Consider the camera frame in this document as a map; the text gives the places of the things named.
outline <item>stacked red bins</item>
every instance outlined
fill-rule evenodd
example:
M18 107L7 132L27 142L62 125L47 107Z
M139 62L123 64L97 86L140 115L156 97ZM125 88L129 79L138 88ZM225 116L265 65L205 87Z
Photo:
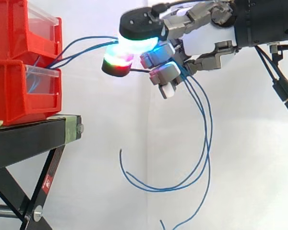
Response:
M61 111L61 19L27 0L0 0L0 123L44 120Z

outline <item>warning label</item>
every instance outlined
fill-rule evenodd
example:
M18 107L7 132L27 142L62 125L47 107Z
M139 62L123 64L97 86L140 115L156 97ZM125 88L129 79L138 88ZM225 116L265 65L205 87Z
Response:
M48 193L49 193L49 190L50 190L51 185L52 185L52 181L53 181L53 177L51 177L49 174L47 174L45 177L45 180L43 182L43 186L42 186L42 189L44 190L46 195L48 195Z

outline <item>black metal frame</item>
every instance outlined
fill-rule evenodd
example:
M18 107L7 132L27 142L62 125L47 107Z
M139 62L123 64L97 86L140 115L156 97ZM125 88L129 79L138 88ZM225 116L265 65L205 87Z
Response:
M77 125L81 117L76 116ZM53 178L65 148L66 119L58 119L14 127L0 127L0 217L17 218L20 230L52 230L46 220L35 218L37 207L44 207ZM29 199L6 169L7 166L50 151L35 191Z

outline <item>blue cable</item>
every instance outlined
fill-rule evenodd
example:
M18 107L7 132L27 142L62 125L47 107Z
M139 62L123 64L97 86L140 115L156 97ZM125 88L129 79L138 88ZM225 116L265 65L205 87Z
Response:
M37 66L39 60L40 60L40 56L38 56L38 58L37 58L36 61L34 62L34 64L33 64L34 67ZM32 84L32 86L31 86L31 88L29 89L28 93L34 92L34 91L36 90L37 86L39 85L39 83L40 83L40 78L38 78L38 80L37 80L36 75L34 75L33 84Z
M166 230L166 229L165 229L165 225L164 225L164 223L163 223L162 220L160 220L160 224L161 224L161 226L162 226L162 230Z
M193 77L190 76L192 78L192 80L200 87L201 91L203 92L206 100L207 100L207 104L208 104L208 109L209 109L209 116L210 116L210 122L211 122L211 133L210 133L210 142L209 142L209 148L211 147L211 143L212 143L212 136L213 136L213 117L212 117L212 110L211 110L211 104L210 101L208 99L208 96L206 94L206 92L204 91L204 89L202 88L202 86L200 85L200 83ZM207 198L207 194L210 188L210 181L211 181L211 163L210 163L210 157L209 157L209 153L207 153L208 156L208 184L207 184L207 188L205 191L205 194L203 196L203 199L199 205L199 207L197 208L197 210L195 211L195 213L188 219L186 219L185 221L181 222L180 224L176 225L173 230L177 229L178 227L180 227L181 225L189 222L190 220L192 220L199 212L199 210L202 208L206 198Z
M202 112L202 115L203 115L204 120L206 120L203 104L201 103L201 100L200 100L200 98L198 97L198 95L197 95L194 87L192 86L192 84L191 84L191 83L189 82L189 80L187 79L187 76L189 75L188 72L187 72L184 68L182 68L180 65L178 65L178 66L179 66L179 68L180 68L180 70L181 70L181 72L182 72L182 76L183 76L183 78L184 78L184 80L185 80L184 83L185 83L185 85L186 85L189 93L191 94L192 98L194 99L194 101L196 102L196 104L197 104L197 106L199 107L200 111ZM190 218L188 218L188 219L186 219L185 221L183 221L182 223L176 225L173 230L175 230L175 229L177 229L178 227L180 227L181 225L189 222L190 220L192 220L192 219L197 215L197 213L199 212L199 210L201 209L201 207L203 206L203 204L204 204L204 202L205 202L205 200L206 200L206 197L207 197L207 194L208 194L208 191L209 191L209 188L210 188L210 181L211 181L211 163L210 163L209 153L210 153L210 148L211 148L211 143L212 143L212 136L213 136L213 117L212 117L212 110L211 110L210 101L209 101L209 98L208 98L206 92L204 91L204 89L202 88L202 86L200 85L200 83L199 83L193 76L191 76L191 78L192 78L192 80L200 87L201 91L203 92L203 94L204 94L204 96L205 96L205 98L206 98L206 100L207 100L208 109L209 109L209 116L210 116L210 122L211 122L211 133L210 133L209 143L208 143L208 141L207 141L207 138L205 138L205 143L207 142L207 157L206 157L205 165L204 165L204 167L203 167L203 170L204 170L204 169L205 169L205 166L206 166L206 163L208 162L208 184L207 184L207 188L206 188L204 197L203 197L203 199L202 199L199 207L197 208L196 212L195 212ZM190 85L190 87L192 88L192 91L193 91L193 93L195 94L195 96L192 94L192 92L191 92L191 90L190 90L190 88L189 88L188 85ZM127 173L124 171L123 166L122 166L122 162L121 162L121 151L120 151L120 165L121 165L121 168L122 168L122 171L123 171L124 176L127 178L127 180L128 180L129 182L131 182L131 180L128 178ZM139 181L139 180L137 180L137 181L140 182L142 185L148 187L148 188L157 189L157 188L153 188L153 187L150 187L150 186L148 186L148 185L145 185L144 183L142 183L142 182ZM142 188L142 187L139 187L138 185L134 184L133 182L131 182L131 184L135 185L137 188L140 188L141 190L144 190L144 191L156 192L156 191L154 191L154 190L151 191L151 190L147 190L147 189L144 189L144 188ZM162 229L165 230L165 225L164 225L164 223L163 223L162 220L160 221L160 223L161 223Z
M92 51L92 50L95 50L95 49L98 49L98 48L101 48L101 47L105 47L105 46L109 46L109 45L113 45L113 44L117 44L117 43L118 43L118 41L114 41L114 42L106 42L106 43L101 43L101 44L96 45L96 46L92 46L92 47L90 47L90 48L88 48L88 49L83 50L82 52L79 52L79 53L74 54L74 55L72 55L72 56L66 57L66 58L58 61L57 63L55 63L55 65L56 65L56 64L58 64L58 63L60 63L60 62L62 62L62 61L66 61L66 60L69 59L69 60L68 60L67 62L65 62L64 64L59 65L59 66L56 66L56 67L52 67L52 66L51 66L51 67L49 67L48 69L59 69L59 68L61 68L61 67L63 67L63 66L66 66L68 63L70 63L72 60L74 60L75 58L79 57L79 56L82 55L82 54L85 54L85 53L87 53L87 52L89 52L89 51Z
M183 76L186 76L186 75L188 74L188 73L186 72L186 70L184 70L182 67L179 66L179 68L181 69L181 72L183 73ZM206 115L205 115L205 112L204 112L204 106L203 106L203 104L202 104L202 102L201 102L198 94L196 93L196 91L195 91L195 89L193 88L192 85L191 85L191 87L192 87L192 90L193 90L194 94L196 95L196 98L199 100L199 103L198 103L197 100L196 100L196 98L191 94L192 97L193 97L193 99L195 100L197 106L199 107L202 115L203 115L204 127L205 127L205 143L207 143L207 151L210 151L211 141L210 141L210 143L208 144L208 141L207 141L207 121L206 121ZM187 185L185 185L185 186L182 186L182 187L180 187L180 188L178 188L178 186L180 186L180 185L175 186L175 187L171 187L171 188L163 188L163 189L155 188L155 187L146 185L145 183L143 183L142 181L140 181L139 179L137 179L137 178L136 178L134 175L132 175L131 173L126 172L126 171L124 170L124 167L123 167L123 165L122 165L121 162L122 162L122 159L121 159L121 152L120 152L120 165L121 165L122 172L123 172L125 178L128 180L128 182L131 183L133 186L135 186L135 187L137 187L137 188L139 188L139 189L141 189L141 190L144 190L144 191L146 191L146 192L151 192L151 193L164 193L164 192L178 191L178 190L187 188L187 187L193 185L194 183L196 183L196 182L200 179L200 177L203 175L203 173L204 173L204 170L205 170L206 165L207 165L207 163L208 163L208 156L207 156L207 158L206 158L206 160L205 160L204 167L203 167L200 175L199 175L193 182L191 182L191 183L189 183L189 184L187 184ZM196 171L196 169L198 168L198 166L199 166L200 163L201 163L201 162L199 162L199 163L197 164L197 167L196 167L195 170L193 170L193 172L187 177L187 179L192 176L192 174ZM133 182L128 178L127 175L131 176L131 177L132 177L134 180L136 180L138 183L140 183L140 184L144 185L145 187L150 188L150 189L152 189L152 190L148 190L148 189L139 187L138 185L136 185L135 183L133 183Z
M88 37L82 37L82 38L78 38L76 40L74 40L73 42L71 42L68 46L66 46L66 48L54 59L54 61L49 64L46 68L49 69L51 68L53 65L56 64L56 62L59 60L59 58L66 52L66 50L68 50L73 44L83 41L83 40L87 40L87 39L96 39L96 38L109 38L109 39L115 39L117 40L117 37L112 37L112 36L88 36Z

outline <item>white backdrop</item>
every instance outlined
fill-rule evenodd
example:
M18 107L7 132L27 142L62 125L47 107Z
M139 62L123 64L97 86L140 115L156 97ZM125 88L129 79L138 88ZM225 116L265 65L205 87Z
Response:
M88 35L114 35L120 16L144 0L32 0L63 19L64 46ZM80 42L66 55L106 40ZM83 138L66 147L44 215L54 230L146 230L147 195L132 190L119 167L126 163L146 177L146 137L150 82L139 74L118 79L101 71L105 49L91 52L63 69L63 112L80 114ZM12 166L31 195L46 156ZM0 218L0 230L19 229Z
M288 76L288 52L281 67ZM214 115L212 181L202 210L179 229L288 229L288 111L257 53L245 48L224 69L195 76ZM151 98L149 183L176 185L199 159L203 122L183 86L172 99L162 100L157 90ZM190 217L206 184L207 173L185 191L150 194L148 229L160 230L160 219L173 229Z

